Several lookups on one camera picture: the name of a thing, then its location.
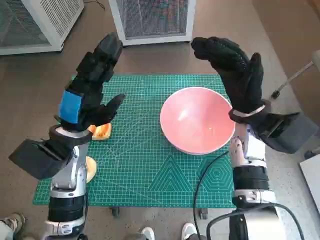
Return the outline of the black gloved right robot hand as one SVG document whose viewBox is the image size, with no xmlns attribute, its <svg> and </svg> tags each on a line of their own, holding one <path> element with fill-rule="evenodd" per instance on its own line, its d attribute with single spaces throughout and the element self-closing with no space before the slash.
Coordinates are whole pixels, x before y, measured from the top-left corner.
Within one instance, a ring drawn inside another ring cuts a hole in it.
<svg viewBox="0 0 320 240">
<path fill-rule="evenodd" d="M 191 47 L 197 59 L 208 61 L 219 74 L 234 110 L 250 114 L 265 105 L 264 68 L 258 52 L 248 57 L 237 43 L 216 36 L 195 37 Z"/>
</svg>

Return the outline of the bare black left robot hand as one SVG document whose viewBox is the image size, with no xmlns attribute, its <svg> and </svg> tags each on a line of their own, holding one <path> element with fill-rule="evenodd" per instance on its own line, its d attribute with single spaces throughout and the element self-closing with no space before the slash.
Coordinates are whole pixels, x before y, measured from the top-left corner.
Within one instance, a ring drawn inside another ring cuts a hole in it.
<svg viewBox="0 0 320 240">
<path fill-rule="evenodd" d="M 103 84 L 114 75 L 123 44 L 116 33 L 107 34 L 93 52 L 87 52 L 76 68 L 76 76 L 64 89 L 55 119 L 70 132 L 82 132 L 91 125 L 110 123 L 125 99 L 123 93 L 102 104 Z"/>
</svg>

